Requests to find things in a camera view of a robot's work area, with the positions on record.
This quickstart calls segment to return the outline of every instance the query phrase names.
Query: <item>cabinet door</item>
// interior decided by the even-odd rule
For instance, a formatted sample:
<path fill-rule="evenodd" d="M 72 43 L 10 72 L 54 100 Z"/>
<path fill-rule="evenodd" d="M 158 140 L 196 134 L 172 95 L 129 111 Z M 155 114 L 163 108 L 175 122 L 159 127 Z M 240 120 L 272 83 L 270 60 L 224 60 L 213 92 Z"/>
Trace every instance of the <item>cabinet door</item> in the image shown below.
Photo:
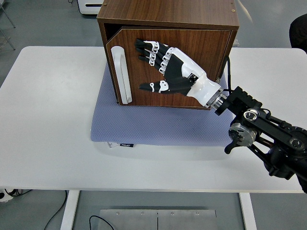
<path fill-rule="evenodd" d="M 218 77 L 230 34 L 231 31 L 226 30 L 122 27 L 106 44 L 116 93 L 120 95 L 111 48 L 121 46 L 125 50 L 132 94 L 132 102 L 128 105 L 202 108 L 196 99 L 180 93 L 166 95 L 140 90 L 140 84 L 160 81 L 164 77 L 154 67 L 138 59 L 139 53 L 134 43 L 139 38 L 177 47 L 199 64 L 206 71 L 208 78 L 214 81 Z"/>

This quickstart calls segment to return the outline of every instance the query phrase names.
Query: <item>metal plate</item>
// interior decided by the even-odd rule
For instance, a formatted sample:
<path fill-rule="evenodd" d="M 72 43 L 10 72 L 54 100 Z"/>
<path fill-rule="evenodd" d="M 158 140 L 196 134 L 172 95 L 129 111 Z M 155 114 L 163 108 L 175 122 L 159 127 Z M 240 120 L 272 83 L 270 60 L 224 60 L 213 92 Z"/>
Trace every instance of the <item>metal plate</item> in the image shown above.
<path fill-rule="evenodd" d="M 215 210 L 102 209 L 114 230 L 217 230 Z M 111 229 L 99 221 L 98 230 Z"/>
<path fill-rule="evenodd" d="M 217 230 L 215 210 L 159 210 L 159 230 Z"/>
<path fill-rule="evenodd" d="M 114 230 L 157 230 L 157 210 L 150 209 L 101 209 L 100 216 L 108 221 Z M 111 229 L 99 221 L 98 230 Z"/>

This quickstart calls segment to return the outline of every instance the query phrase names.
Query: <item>white handle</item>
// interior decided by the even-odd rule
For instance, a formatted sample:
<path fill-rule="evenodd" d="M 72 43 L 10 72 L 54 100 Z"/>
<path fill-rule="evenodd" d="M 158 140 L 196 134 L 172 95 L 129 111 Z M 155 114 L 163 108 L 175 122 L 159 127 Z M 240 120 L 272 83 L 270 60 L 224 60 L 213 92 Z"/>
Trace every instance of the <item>white handle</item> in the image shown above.
<path fill-rule="evenodd" d="M 121 101 L 123 104 L 128 104 L 132 102 L 132 95 L 130 89 L 125 50 L 121 46 L 114 46 L 111 48 L 111 52 L 113 56 L 116 77 L 118 80 Z"/>

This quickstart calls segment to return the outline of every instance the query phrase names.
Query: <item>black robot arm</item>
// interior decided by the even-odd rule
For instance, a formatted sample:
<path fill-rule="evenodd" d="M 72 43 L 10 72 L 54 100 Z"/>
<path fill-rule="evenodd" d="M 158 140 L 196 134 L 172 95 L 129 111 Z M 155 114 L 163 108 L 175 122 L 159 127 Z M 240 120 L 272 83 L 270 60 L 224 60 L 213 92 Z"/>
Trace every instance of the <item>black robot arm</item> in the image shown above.
<path fill-rule="evenodd" d="M 262 108 L 262 103 L 240 87 L 223 100 L 215 113 L 220 115 L 229 109 L 236 115 L 229 128 L 233 141 L 225 152 L 229 154 L 235 147 L 246 146 L 264 162 L 270 176 L 289 180 L 296 174 L 307 193 L 307 131 L 271 116 L 269 110 Z M 262 138 L 261 134 L 274 141 Z M 262 152 L 254 142 L 268 147 L 269 151 Z"/>

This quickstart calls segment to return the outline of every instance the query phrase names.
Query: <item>table leg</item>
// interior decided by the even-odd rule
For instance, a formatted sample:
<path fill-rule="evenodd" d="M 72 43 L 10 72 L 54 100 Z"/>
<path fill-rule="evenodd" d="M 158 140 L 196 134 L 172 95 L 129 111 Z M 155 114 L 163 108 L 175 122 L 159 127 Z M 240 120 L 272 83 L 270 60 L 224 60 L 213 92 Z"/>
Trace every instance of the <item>table leg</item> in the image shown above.
<path fill-rule="evenodd" d="M 245 230 L 257 230 L 249 193 L 239 193 Z"/>
<path fill-rule="evenodd" d="M 67 197 L 61 230 L 71 230 L 79 199 L 79 190 L 70 190 Z"/>

